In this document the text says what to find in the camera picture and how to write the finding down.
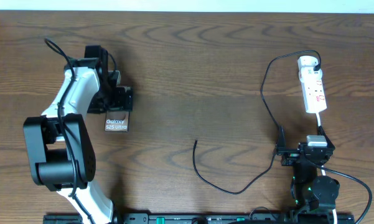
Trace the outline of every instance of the green component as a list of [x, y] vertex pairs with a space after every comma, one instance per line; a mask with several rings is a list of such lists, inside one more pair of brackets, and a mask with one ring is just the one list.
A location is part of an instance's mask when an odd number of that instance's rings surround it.
[[164, 224], [164, 218], [157, 217], [156, 224]]

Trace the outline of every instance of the white wall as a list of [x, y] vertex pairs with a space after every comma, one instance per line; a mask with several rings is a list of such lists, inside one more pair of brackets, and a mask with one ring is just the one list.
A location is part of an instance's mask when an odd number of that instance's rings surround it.
[[374, 13], [374, 0], [0, 0], [0, 9]]

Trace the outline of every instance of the wood grain surface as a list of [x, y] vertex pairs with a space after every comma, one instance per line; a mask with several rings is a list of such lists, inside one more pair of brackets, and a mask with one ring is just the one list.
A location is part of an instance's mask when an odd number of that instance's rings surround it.
[[[322, 56], [328, 109], [322, 124], [336, 146], [327, 167], [366, 182], [374, 223], [374, 15], [0, 11], [0, 223], [41, 223], [74, 211], [31, 177], [22, 124], [48, 107], [63, 81], [62, 57], [100, 44], [135, 89], [129, 133], [104, 132], [105, 115], [86, 117], [104, 193], [129, 210], [154, 213], [249, 212], [293, 206], [290, 167], [273, 168], [241, 195], [203, 183], [197, 166], [225, 189], [240, 190], [269, 165], [276, 128], [259, 95], [276, 56], [314, 49]], [[295, 146], [316, 133], [297, 79], [298, 56], [277, 61], [265, 95]], [[359, 184], [340, 184], [337, 210], [356, 218], [368, 200]]]

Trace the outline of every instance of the power socket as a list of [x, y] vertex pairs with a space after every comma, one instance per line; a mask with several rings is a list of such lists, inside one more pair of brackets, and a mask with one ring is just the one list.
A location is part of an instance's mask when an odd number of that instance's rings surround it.
[[304, 106], [307, 113], [319, 113], [326, 107], [322, 70], [314, 71], [318, 60], [312, 56], [302, 56], [297, 60], [299, 79], [303, 90]]

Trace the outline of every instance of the white cord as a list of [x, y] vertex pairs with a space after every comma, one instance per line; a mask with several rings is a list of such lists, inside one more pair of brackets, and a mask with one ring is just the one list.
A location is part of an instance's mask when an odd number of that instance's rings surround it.
[[321, 126], [321, 119], [319, 118], [319, 112], [316, 113], [317, 115], [317, 124], [318, 124], [318, 127]]
[[[321, 174], [322, 175], [326, 175], [326, 173], [325, 173], [325, 171], [323, 169], [321, 169]], [[332, 213], [334, 214], [334, 224], [337, 224], [336, 208], [332, 209]]]

